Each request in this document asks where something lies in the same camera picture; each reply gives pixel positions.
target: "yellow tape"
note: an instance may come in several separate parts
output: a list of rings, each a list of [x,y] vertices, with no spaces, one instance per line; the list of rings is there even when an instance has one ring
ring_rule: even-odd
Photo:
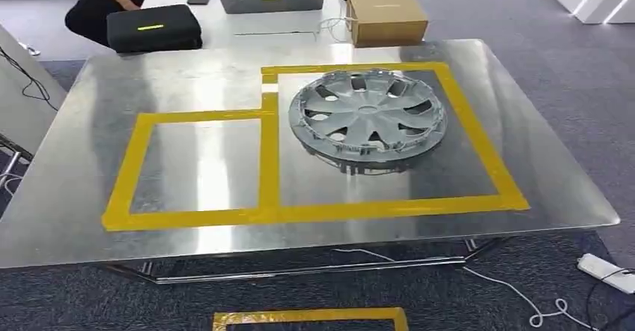
[[[280,206],[278,94],[263,93],[260,146],[260,207],[276,212]]]
[[[429,198],[422,200],[373,201],[357,204],[282,206],[279,175],[278,75],[282,73],[326,73],[334,70],[432,70],[436,73],[461,126],[472,143],[497,195]],[[209,112],[140,114],[126,150],[120,174],[102,222],[108,231],[190,228],[212,225],[245,225],[283,222],[323,222],[343,219],[441,215],[500,210],[526,210],[529,203],[492,145],[469,100],[452,78],[447,64],[439,62],[306,65],[262,68],[263,94],[260,109]],[[253,209],[173,211],[130,214],[137,178],[152,127],[161,123],[261,120],[259,205]]]
[[[157,24],[157,25],[142,26],[142,27],[137,28],[137,30],[144,31],[144,30],[152,30],[152,29],[161,29],[163,27],[165,27],[165,25]]]
[[[229,325],[346,320],[392,320],[395,331],[408,331],[406,314],[401,307],[216,313],[212,331],[226,331]]]
[[[102,215],[104,225],[119,224],[130,215],[130,204],[143,166],[145,151],[150,143],[152,125],[153,123],[145,115],[137,117],[124,161],[121,163],[119,175],[117,175],[115,186],[106,206],[106,212]]]

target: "white cable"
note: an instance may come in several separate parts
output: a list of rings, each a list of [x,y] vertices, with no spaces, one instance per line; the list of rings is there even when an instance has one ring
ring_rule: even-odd
[[[21,177],[13,177],[11,179],[7,179],[4,182],[4,189],[7,190],[7,192],[9,193],[9,195],[11,195],[12,198],[13,198],[13,191],[11,191],[11,189],[9,189],[9,183],[11,181],[15,181],[15,180],[22,180],[22,178]]]
[[[341,40],[341,39],[338,39],[338,38],[335,36],[335,32],[333,31],[333,29],[334,29],[334,28],[335,28],[335,27],[336,27],[336,26],[337,26],[337,25],[338,25],[338,24],[339,24],[342,20],[344,20],[344,21],[346,21],[346,22],[354,22],[354,21],[356,21],[357,19],[355,19],[355,18],[349,18],[349,17],[346,17],[346,16],[340,16],[340,17],[338,17],[338,18],[328,18],[328,19],[324,19],[324,20],[322,20],[319,24],[317,24],[317,34],[320,34],[320,33],[322,32],[322,30],[326,29],[326,30],[328,30],[328,31],[329,31],[329,34],[331,34],[331,37],[332,37],[335,41],[337,41],[337,42],[339,42],[339,43],[345,43],[345,42],[346,42],[346,40]]]
[[[379,255],[379,254],[376,254],[374,252],[371,252],[371,251],[368,251],[368,250],[364,250],[364,249],[333,249],[333,251],[337,251],[337,252],[364,252],[365,254],[373,255],[375,257],[382,258],[382,259],[387,260],[387,261],[396,261],[394,258],[389,258],[388,256]]]
[[[337,251],[337,252],[364,252],[365,254],[377,256],[378,258],[382,258],[384,260],[395,261],[395,259],[389,258],[388,256],[376,254],[374,252],[370,252],[370,251],[364,250],[364,249],[334,249],[333,251]],[[544,318],[550,318],[552,316],[564,315],[564,316],[568,317],[569,319],[571,319],[572,321],[574,321],[575,323],[579,324],[580,326],[586,327],[587,329],[590,329],[590,330],[593,330],[593,331],[600,331],[598,328],[596,328],[596,327],[592,327],[591,328],[588,324],[585,324],[582,321],[580,321],[580,320],[576,319],[575,317],[571,316],[567,312],[567,309],[568,309],[569,305],[567,304],[567,301],[565,301],[564,299],[556,299],[556,308],[558,309],[558,312],[552,312],[550,314],[543,314],[538,309],[538,307],[527,296],[525,296],[522,292],[520,292],[518,289],[516,289],[511,284],[509,284],[507,282],[504,282],[504,281],[501,281],[501,280],[493,279],[491,277],[487,277],[487,276],[482,275],[480,273],[477,273],[476,271],[471,270],[470,268],[467,268],[467,267],[463,267],[463,270],[466,270],[468,273],[471,273],[474,276],[480,277],[481,279],[485,279],[485,280],[488,280],[488,281],[491,281],[491,282],[495,282],[497,284],[501,284],[501,285],[507,286],[508,288],[512,289],[513,292],[515,292],[518,296],[522,297],[523,300],[525,300],[532,307],[532,309],[534,309],[534,311],[535,311],[535,315],[533,315],[532,317],[529,318],[529,324],[532,327],[536,328],[536,329],[542,327]]]
[[[509,284],[507,282],[504,282],[504,281],[501,281],[501,280],[493,279],[491,277],[487,277],[485,275],[477,273],[474,270],[471,270],[468,267],[463,267],[463,270],[466,270],[468,273],[471,273],[474,276],[480,277],[481,279],[485,279],[485,280],[488,280],[488,281],[495,282],[497,284],[501,284],[501,285],[507,286],[513,292],[515,292],[518,296],[522,297],[523,300],[527,301],[527,303],[535,311],[535,315],[533,315],[532,317],[529,318],[529,324],[532,325],[532,327],[534,327],[534,328],[542,327],[542,323],[543,323],[544,318],[550,318],[552,316],[564,315],[564,316],[570,318],[572,321],[575,321],[580,326],[586,327],[587,329],[590,329],[590,330],[593,330],[593,331],[600,331],[598,328],[595,328],[595,327],[591,328],[588,324],[585,324],[582,321],[580,321],[580,320],[576,319],[575,317],[571,316],[567,312],[568,304],[567,304],[567,302],[564,299],[556,299],[556,308],[559,310],[558,312],[553,312],[553,313],[550,313],[550,314],[543,314],[542,312],[540,312],[538,307],[527,296],[525,296],[522,292],[520,292],[518,289],[516,289],[511,284]]]
[[[19,177],[22,178],[22,175],[18,175],[18,174],[11,174],[10,172],[5,172],[4,174],[0,174],[0,177],[3,176],[13,176],[13,177]]]

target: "floor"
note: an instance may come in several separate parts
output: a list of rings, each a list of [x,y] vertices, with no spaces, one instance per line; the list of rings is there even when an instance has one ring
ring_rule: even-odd
[[[0,2],[0,22],[41,49],[40,60],[66,87],[81,60],[109,52],[64,29],[64,12],[74,1]],[[519,238],[473,265],[514,283],[545,312],[553,312],[553,301],[563,297],[571,313],[584,318],[584,298],[593,280],[575,268],[576,259],[584,252],[610,258],[608,249],[620,265],[635,266],[635,25],[581,25],[555,0],[420,2],[431,19],[427,39],[475,37],[490,45],[622,216],[620,226],[599,231],[601,239],[595,232]],[[376,251],[402,258],[460,247],[411,243]],[[372,261],[365,255],[314,250],[163,268],[225,271],[351,259]],[[412,330],[533,330],[528,324],[532,310],[509,289],[450,269],[152,288],[93,267],[70,267],[1,272],[0,295],[0,330],[208,330],[214,312],[369,306],[404,307]],[[635,301],[605,287],[593,300],[600,324]],[[319,330],[366,326],[336,323]],[[390,330],[384,326],[371,328]],[[315,328],[273,325],[272,330]],[[545,320],[543,330],[583,328],[558,316]],[[627,320],[619,330],[635,330],[635,324]]]

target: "cardboard box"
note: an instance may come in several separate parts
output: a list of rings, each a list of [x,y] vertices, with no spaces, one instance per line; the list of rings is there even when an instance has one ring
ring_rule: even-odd
[[[355,46],[418,45],[428,18],[417,0],[348,0]]]

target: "black bag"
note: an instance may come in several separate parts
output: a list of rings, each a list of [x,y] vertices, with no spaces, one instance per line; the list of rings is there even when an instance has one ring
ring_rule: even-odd
[[[108,15],[108,43],[121,53],[193,50],[203,46],[201,25],[184,4]]]

